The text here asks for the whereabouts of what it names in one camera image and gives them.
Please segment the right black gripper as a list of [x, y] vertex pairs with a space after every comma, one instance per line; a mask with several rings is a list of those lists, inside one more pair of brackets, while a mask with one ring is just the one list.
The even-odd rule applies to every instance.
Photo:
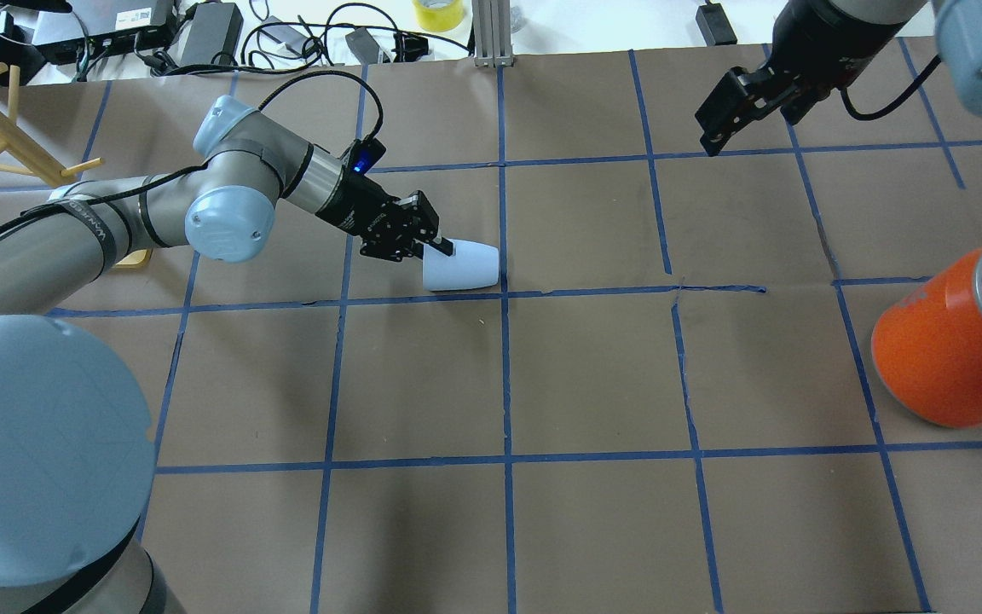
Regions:
[[702, 150], [720, 155], [740, 129], [775, 110], [794, 127], [850, 86], [904, 24], [904, 1], [788, 1], [766, 60], [754, 70], [730, 67], [699, 106]]

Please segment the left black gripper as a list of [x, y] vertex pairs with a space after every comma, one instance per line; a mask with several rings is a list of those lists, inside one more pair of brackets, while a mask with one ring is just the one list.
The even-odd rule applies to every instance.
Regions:
[[455, 246], [440, 240], [440, 218], [424, 191], [398, 198], [365, 175], [345, 171], [315, 216], [362, 240], [362, 256], [401, 262], [432, 252], [452, 257]]

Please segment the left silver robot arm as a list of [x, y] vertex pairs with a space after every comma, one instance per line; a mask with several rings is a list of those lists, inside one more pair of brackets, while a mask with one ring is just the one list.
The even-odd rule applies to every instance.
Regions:
[[194, 138], [198, 166], [75, 183], [0, 226], [0, 611], [180, 613], [136, 539], [151, 497], [151, 415], [128, 366], [49, 311], [129, 252], [190, 246], [243, 262], [285, 200], [360, 238], [362, 255], [415, 257], [424, 277], [464, 251], [420, 191], [367, 178], [374, 137], [334, 157], [223, 95]]

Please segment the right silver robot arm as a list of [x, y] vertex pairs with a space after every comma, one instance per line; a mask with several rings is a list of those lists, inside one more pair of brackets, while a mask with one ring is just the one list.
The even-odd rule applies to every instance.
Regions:
[[[884, 108], [860, 112], [852, 105], [851, 85], [917, 15], [931, 19], [930, 62]], [[853, 119], [876, 121], [903, 105], [939, 67], [950, 75], [960, 105], [982, 118], [982, 1], [787, 1], [772, 24], [764, 61], [725, 70], [699, 105], [699, 144], [706, 155], [720, 154], [753, 122], [779, 112], [797, 125], [833, 94]]]

